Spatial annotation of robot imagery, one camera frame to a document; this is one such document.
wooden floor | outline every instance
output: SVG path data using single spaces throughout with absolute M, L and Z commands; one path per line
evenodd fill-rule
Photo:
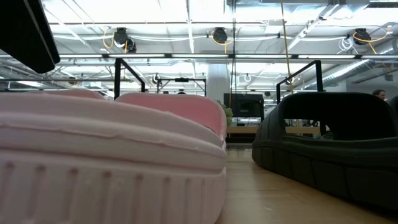
M 264 170 L 252 161 L 250 149 L 229 149 L 226 167 L 226 200 L 217 224 L 398 223 L 392 212 L 365 208 Z

floor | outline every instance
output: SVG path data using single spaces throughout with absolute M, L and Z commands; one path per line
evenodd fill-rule
M 226 200 L 216 224 L 398 223 L 392 212 L 347 202 L 258 167 L 249 147 L 228 149 Z

person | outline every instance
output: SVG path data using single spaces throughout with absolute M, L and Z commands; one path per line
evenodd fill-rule
M 384 91 L 384 90 L 374 90 L 372 95 L 377 96 L 378 98 L 380 98 L 382 100 L 386 99 L 386 91 Z

black metal frame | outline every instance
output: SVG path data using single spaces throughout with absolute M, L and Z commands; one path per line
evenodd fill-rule
M 175 81 L 175 82 L 189 82 L 189 81 L 194 81 L 197 83 L 197 81 L 203 81 L 205 83 L 205 96 L 207 95 L 207 83 L 206 83 L 206 78 L 158 78 L 156 82 L 156 93 L 159 93 L 159 91 L 162 89 L 159 89 L 161 81 L 166 81 L 165 84 L 162 85 L 162 88 L 165 87 L 170 81 Z
M 276 100 L 277 100 L 277 104 L 280 103 L 280 85 L 285 83 L 286 81 L 291 80 L 292 78 L 296 77 L 297 75 L 300 75 L 301 73 L 303 73 L 304 71 L 306 71 L 307 69 L 312 67 L 313 65 L 315 65 L 315 72 L 316 72 L 316 75 L 317 75 L 317 91 L 323 91 L 322 63 L 321 63 L 320 60 L 314 60 L 311 63 L 309 63 L 308 65 L 306 65 L 303 68 L 301 68 L 299 71 L 297 71 L 293 75 L 284 78 L 282 81 L 280 81 L 278 84 L 276 84 Z
M 145 82 L 142 78 L 124 61 L 122 58 L 117 58 L 114 63 L 114 100 L 120 96 L 120 74 L 121 65 L 129 70 L 132 75 L 141 83 L 141 92 L 145 92 Z

ceiling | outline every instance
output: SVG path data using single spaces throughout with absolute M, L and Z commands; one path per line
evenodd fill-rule
M 43 0 L 45 15 L 53 32 L 60 54 L 123 54 L 124 49 L 112 44 L 117 27 L 127 28 L 127 33 L 137 46 L 137 54 L 182 53 L 182 54 L 284 54 L 285 40 L 282 26 L 282 11 L 279 1 L 237 1 L 236 12 L 230 1 L 225 0 Z M 396 14 L 398 8 L 368 7 L 369 1 L 341 1 L 346 4 L 328 5 L 329 1 L 285 1 L 286 38 L 289 54 L 373 54 L 369 44 L 352 44 L 356 28 L 366 28 L 373 39 L 376 51 L 398 34 Z M 235 41 L 233 42 L 233 17 L 236 18 Z M 224 27 L 228 42 L 218 45 L 212 39 L 215 27 Z M 209 64 L 225 64 L 226 77 L 230 76 L 230 59 L 186 59 L 172 58 L 128 59 L 129 65 L 145 78 L 147 88 L 155 85 L 152 77 L 195 77 L 211 75 Z M 306 66 L 311 60 L 291 60 L 290 73 Z M 1 59 L 0 66 L 11 72 L 1 72 L 3 78 L 45 77 L 67 79 L 112 79 L 112 59 L 67 59 L 63 58 L 56 69 L 46 74 L 36 74 L 13 59 Z M 352 60 L 322 60 L 326 73 Z M 236 62 L 237 88 L 274 89 L 275 84 L 288 75 L 285 60 L 238 60 Z M 365 77 L 366 72 L 351 77 L 349 81 Z M 139 89 L 136 79 L 126 70 L 122 71 L 122 89 Z M 295 82 L 305 84 L 315 77 L 315 69 L 309 69 Z M 112 88 L 112 82 L 79 82 L 75 85 L 60 82 L 44 83 L 57 88 Z M 391 86 L 382 78 L 371 79 L 358 85 Z M 34 85 L 12 83 L 12 87 L 39 88 Z M 203 94 L 197 83 L 170 82 L 165 89 L 192 89 L 192 93 Z

